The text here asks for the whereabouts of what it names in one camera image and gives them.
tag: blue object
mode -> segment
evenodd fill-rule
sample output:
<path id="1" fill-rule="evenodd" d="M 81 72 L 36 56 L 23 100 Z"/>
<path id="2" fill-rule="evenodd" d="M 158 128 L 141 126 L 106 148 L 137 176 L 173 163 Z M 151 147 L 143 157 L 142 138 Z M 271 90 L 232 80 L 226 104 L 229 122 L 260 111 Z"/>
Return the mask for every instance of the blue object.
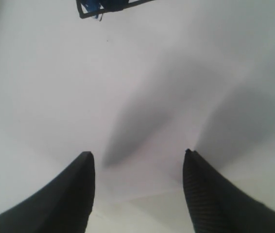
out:
<path id="1" fill-rule="evenodd" d="M 88 12 L 98 11 L 101 8 L 100 0 L 80 0 L 80 3 L 85 7 Z"/>

